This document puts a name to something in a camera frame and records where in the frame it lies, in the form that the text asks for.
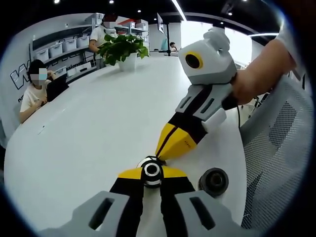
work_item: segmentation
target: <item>laptop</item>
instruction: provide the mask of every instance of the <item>laptop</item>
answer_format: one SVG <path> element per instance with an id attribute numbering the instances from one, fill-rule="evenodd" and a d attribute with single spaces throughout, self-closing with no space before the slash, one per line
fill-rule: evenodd
<path id="1" fill-rule="evenodd" d="M 47 85 L 46 93 L 48 102 L 54 100 L 58 95 L 69 88 L 69 86 L 66 84 L 66 79 L 67 74 L 63 74 Z"/>

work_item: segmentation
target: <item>person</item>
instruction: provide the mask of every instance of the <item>person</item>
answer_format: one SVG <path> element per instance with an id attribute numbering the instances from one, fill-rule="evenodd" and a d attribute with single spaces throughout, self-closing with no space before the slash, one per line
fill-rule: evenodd
<path id="1" fill-rule="evenodd" d="M 47 85 L 56 79 L 53 71 L 47 71 L 41 60 L 31 62 L 27 72 L 30 85 L 26 88 L 20 109 L 20 122 L 24 123 L 36 110 L 47 103 Z"/>
<path id="2" fill-rule="evenodd" d="M 98 69 L 105 67 L 102 56 L 98 54 L 98 47 L 106 42 L 104 40 L 105 35 L 110 35 L 114 38 L 118 37 L 115 29 L 117 18 L 118 16 L 115 14 L 105 14 L 102 23 L 90 35 L 89 49 L 97 54 L 96 66 Z"/>
<path id="3" fill-rule="evenodd" d="M 233 95 L 239 105 L 247 104 L 253 97 L 270 91 L 282 75 L 295 68 L 301 76 L 305 73 L 293 35 L 285 23 L 279 35 L 263 48 L 260 55 L 246 69 L 237 72 Z"/>
<path id="4" fill-rule="evenodd" d="M 169 45 L 171 52 L 178 52 L 177 45 L 175 42 L 171 42 Z"/>

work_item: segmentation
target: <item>mesh chair back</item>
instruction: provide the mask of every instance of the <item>mesh chair back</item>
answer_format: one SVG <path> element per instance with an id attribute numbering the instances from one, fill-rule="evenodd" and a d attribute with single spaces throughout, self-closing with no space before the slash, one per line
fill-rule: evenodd
<path id="1" fill-rule="evenodd" d="M 309 160 L 313 111 L 311 97 L 283 76 L 240 128 L 247 168 L 242 227 L 267 230 L 291 202 Z"/>

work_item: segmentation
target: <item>human hand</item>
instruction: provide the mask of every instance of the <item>human hand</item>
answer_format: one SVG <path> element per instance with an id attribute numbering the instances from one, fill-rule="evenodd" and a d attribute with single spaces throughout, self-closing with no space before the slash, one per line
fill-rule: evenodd
<path id="1" fill-rule="evenodd" d="M 35 105 L 36 105 L 36 107 L 39 109 L 41 106 L 43 106 L 44 104 L 46 104 L 47 103 L 47 97 L 44 97 L 44 98 L 42 98 L 42 99 L 40 99 L 40 100 L 37 100 L 36 102 L 35 102 Z"/>
<path id="2" fill-rule="evenodd" d="M 55 74 L 55 73 L 54 73 L 52 70 L 48 70 L 48 71 L 47 71 L 47 75 L 48 75 L 49 77 L 53 77 L 54 74 Z"/>

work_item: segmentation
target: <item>window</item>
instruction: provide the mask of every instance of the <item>window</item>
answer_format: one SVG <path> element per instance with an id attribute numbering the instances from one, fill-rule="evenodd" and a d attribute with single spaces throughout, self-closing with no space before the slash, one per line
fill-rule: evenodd
<path id="1" fill-rule="evenodd" d="M 186 47 L 191 43 L 203 39 L 203 34 L 213 27 L 212 24 L 196 22 L 196 21 L 182 21 L 181 22 L 181 47 Z M 251 62 L 252 54 L 252 40 L 249 36 L 225 28 L 225 34 L 230 40 L 229 53 L 234 61 L 240 65 L 246 66 Z"/>
<path id="2" fill-rule="evenodd" d="M 182 21 L 181 22 L 181 47 L 186 47 L 191 43 L 203 39 L 203 34 L 212 28 L 212 24 L 196 22 L 196 21 Z"/>

